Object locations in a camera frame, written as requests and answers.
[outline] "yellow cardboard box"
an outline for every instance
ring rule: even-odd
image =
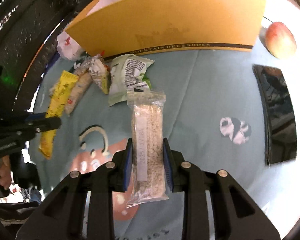
[[[119,0],[91,2],[66,32],[91,56],[185,49],[250,51],[265,0]],[[101,7],[89,12],[96,6]]]

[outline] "apple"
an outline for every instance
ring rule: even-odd
[[[297,50],[296,40],[282,22],[272,23],[266,31],[266,47],[278,59],[286,59]]]

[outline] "yellow snack wrapper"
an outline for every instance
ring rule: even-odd
[[[103,74],[101,77],[101,90],[106,95],[109,94],[109,87],[110,87],[110,81],[109,81],[109,72],[106,71],[106,74]]]
[[[61,117],[65,104],[71,93],[72,88],[75,86],[78,76],[63,71],[59,79],[58,85],[51,97],[50,105],[45,117],[58,116]],[[52,155],[53,139],[57,130],[51,130],[41,133],[39,150],[42,152],[46,159],[50,159]]]

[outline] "person's hand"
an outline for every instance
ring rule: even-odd
[[[11,166],[8,155],[2,158],[2,164],[0,165],[0,185],[5,190],[11,185]]]

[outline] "light blue tablecloth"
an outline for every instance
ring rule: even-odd
[[[216,172],[227,170],[252,196],[280,231],[294,225],[300,207],[294,212],[277,216],[278,197],[284,202],[300,194],[293,183],[296,162],[265,166],[265,130],[261,98],[252,64],[280,66],[280,61],[266,51],[257,40],[252,52],[230,50],[188,50],[145,55],[155,60],[147,75],[156,90],[163,90],[167,101],[163,111],[163,135],[171,149],[183,153],[186,160],[201,169]],[[45,112],[50,98],[48,90],[63,70],[73,62],[59,59],[46,74],[36,99],[34,112]],[[108,107],[107,96],[92,85],[71,117],[62,116],[62,126],[54,140],[53,156],[45,160],[38,151],[39,136],[30,142],[29,153],[37,164],[43,188],[49,192],[63,177],[73,158],[81,151],[78,135],[88,126],[101,125],[113,144],[131,136],[131,111],[126,102]],[[222,137],[219,129],[222,117],[235,117],[252,129],[248,142],[236,145]],[[88,149],[102,147],[102,138],[86,137]],[[142,204],[132,220],[115,221],[119,239],[181,238],[183,194],[169,193],[169,200]],[[285,211],[289,207],[282,205]]]

